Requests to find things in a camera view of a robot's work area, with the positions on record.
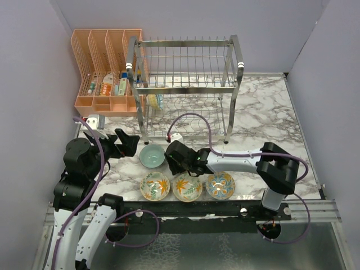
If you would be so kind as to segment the teal ribbed bowl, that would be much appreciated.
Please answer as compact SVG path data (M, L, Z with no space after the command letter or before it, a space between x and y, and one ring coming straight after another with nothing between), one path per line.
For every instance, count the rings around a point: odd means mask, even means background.
M159 145L146 145L139 154L143 166L153 169L161 166L165 160L164 149Z

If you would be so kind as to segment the yellow dotted white bowl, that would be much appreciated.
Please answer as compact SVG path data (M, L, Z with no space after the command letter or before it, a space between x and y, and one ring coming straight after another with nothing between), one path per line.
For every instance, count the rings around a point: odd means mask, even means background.
M154 110L163 109L163 95L162 94L148 94L147 103Z

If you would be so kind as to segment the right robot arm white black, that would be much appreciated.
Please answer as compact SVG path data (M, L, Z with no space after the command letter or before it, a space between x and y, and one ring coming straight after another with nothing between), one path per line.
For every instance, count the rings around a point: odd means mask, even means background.
M173 141L164 156L174 175L183 172L196 177L219 172L259 175L267 185L258 206L258 213L265 220L275 217L283 199L294 193L300 165L298 157L271 142L253 151L216 152L212 148L195 151L182 142Z

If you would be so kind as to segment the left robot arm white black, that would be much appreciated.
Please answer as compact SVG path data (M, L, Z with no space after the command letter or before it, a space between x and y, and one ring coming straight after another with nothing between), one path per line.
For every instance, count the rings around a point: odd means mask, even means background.
M123 198L104 194L94 219L81 233L92 198L91 189L101 178L106 162L132 157L139 136L129 136L122 129L105 138L87 135L66 145L65 171L54 189L54 229L46 269L90 269L95 252L112 222L124 216Z

